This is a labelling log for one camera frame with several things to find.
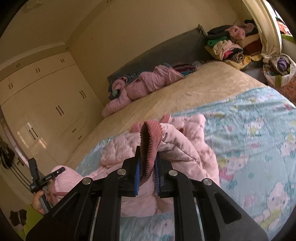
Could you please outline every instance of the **curtain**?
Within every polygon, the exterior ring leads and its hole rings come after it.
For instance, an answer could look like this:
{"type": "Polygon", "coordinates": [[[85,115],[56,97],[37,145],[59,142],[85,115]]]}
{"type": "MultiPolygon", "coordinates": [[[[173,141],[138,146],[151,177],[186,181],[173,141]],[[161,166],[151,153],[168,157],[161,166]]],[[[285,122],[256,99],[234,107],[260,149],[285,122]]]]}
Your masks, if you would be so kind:
{"type": "Polygon", "coordinates": [[[281,54],[282,42],[273,9],[266,0],[242,0],[253,17],[262,42],[261,55],[268,62],[273,55],[281,54]]]}

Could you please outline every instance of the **blue bed sheet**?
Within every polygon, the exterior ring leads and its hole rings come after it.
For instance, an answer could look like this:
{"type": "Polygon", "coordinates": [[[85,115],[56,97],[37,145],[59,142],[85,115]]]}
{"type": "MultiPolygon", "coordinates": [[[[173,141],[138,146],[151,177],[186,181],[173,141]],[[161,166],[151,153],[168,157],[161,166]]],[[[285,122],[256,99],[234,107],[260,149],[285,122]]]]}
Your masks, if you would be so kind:
{"type": "MultiPolygon", "coordinates": [[[[296,107],[265,87],[173,114],[206,117],[205,141],[214,150],[221,188],[267,232],[271,240],[296,204],[296,107]]],[[[76,169],[98,168],[101,141],[76,169]]],[[[121,218],[121,240],[173,240],[173,214],[121,218]]]]}

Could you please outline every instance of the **headboard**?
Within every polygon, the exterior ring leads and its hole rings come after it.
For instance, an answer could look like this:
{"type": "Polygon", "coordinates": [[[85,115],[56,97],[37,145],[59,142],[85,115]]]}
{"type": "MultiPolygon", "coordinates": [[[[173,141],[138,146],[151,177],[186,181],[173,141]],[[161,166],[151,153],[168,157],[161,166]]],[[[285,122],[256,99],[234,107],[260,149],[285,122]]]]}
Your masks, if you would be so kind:
{"type": "Polygon", "coordinates": [[[136,57],[119,70],[108,76],[108,82],[112,83],[118,77],[125,74],[140,74],[143,71],[153,71],[159,64],[174,64],[177,62],[192,63],[196,60],[212,60],[212,56],[206,51],[207,45],[202,26],[175,36],[152,49],[136,57]]]}

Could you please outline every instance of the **white wardrobe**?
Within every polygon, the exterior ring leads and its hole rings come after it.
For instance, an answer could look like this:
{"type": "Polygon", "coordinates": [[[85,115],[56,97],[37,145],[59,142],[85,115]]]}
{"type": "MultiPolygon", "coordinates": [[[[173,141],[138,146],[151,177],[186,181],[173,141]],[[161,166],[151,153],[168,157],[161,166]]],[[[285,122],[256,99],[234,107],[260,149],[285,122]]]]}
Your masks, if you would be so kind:
{"type": "Polygon", "coordinates": [[[17,143],[48,174],[101,122],[102,104],[69,52],[0,82],[0,105],[17,143]]]}

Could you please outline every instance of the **black bag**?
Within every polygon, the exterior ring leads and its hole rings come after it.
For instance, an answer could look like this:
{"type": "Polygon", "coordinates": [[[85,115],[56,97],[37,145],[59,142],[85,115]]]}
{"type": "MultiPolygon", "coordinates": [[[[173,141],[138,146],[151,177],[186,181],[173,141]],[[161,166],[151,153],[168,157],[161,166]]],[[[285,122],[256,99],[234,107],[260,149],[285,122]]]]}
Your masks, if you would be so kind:
{"type": "Polygon", "coordinates": [[[1,159],[2,165],[6,169],[11,168],[14,157],[15,157],[14,151],[8,147],[7,143],[0,141],[0,159],[1,159]]]}

